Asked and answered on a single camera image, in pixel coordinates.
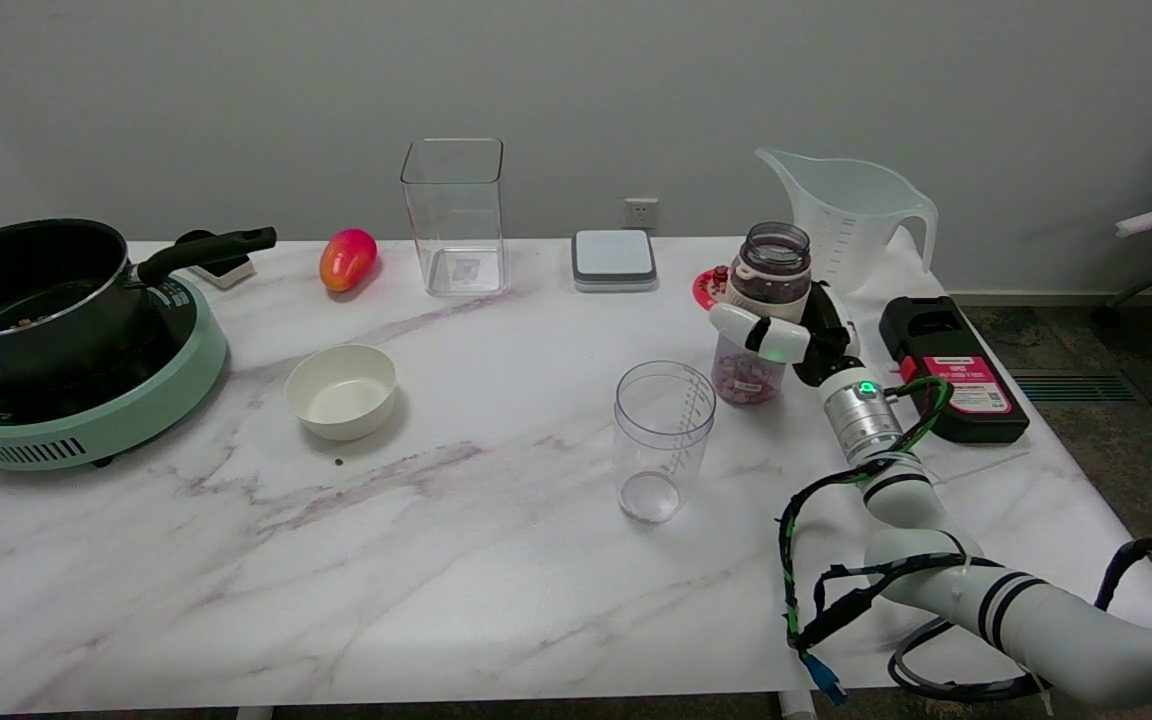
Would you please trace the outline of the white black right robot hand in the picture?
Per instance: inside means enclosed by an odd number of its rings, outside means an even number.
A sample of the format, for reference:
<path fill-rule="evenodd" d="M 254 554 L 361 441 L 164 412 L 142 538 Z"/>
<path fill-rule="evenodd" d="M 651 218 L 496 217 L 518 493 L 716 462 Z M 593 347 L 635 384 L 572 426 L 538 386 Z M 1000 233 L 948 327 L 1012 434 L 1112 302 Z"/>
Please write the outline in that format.
<path fill-rule="evenodd" d="M 808 387 L 818 388 L 833 374 L 859 365 L 858 332 L 846 309 L 838 306 L 836 291 L 823 281 L 810 287 L 796 323 L 726 302 L 710 306 L 707 316 L 719 338 L 761 363 L 791 369 Z"/>

